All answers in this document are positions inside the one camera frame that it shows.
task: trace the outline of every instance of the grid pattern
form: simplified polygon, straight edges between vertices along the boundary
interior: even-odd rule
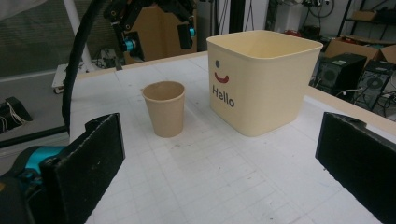
[[[245,137],[210,109],[207,74],[199,56],[76,82],[71,139],[119,112],[126,153],[88,224],[378,223],[315,159],[322,114],[339,111],[305,97],[297,120]],[[141,95],[162,80],[186,87],[173,138],[154,134]]]

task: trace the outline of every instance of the smiley face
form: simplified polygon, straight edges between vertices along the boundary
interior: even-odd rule
[[[216,67],[217,67],[217,68],[220,68],[220,62],[219,62],[219,60],[216,60]],[[219,77],[217,72],[215,72],[215,78],[216,78],[216,80],[217,80],[219,83],[227,83],[227,82],[230,80],[230,78],[229,78],[228,76]]]

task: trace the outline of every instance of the square container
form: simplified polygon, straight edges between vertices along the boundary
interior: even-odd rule
[[[264,30],[209,37],[211,108],[245,136],[295,120],[322,47]]]

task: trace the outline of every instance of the gray floor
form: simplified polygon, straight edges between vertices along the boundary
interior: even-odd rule
[[[11,96],[17,98],[33,119],[21,127],[1,133],[0,142],[64,126],[62,95],[53,92],[53,78],[54,74],[49,73],[14,80],[0,79],[0,102]]]
[[[49,129],[64,126],[62,118],[62,95],[52,91],[54,74],[40,76],[14,77],[0,79],[0,102],[14,96],[33,118],[21,127],[0,134],[0,175],[6,172],[21,151],[32,146],[67,146],[67,133],[58,133],[48,137],[38,138],[29,142],[9,147],[3,146],[5,141],[19,139],[29,134],[43,132]]]

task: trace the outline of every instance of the paper cup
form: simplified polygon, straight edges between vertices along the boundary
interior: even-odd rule
[[[184,92],[184,86],[175,81],[157,82],[143,89],[152,127],[158,136],[174,137],[183,130]]]

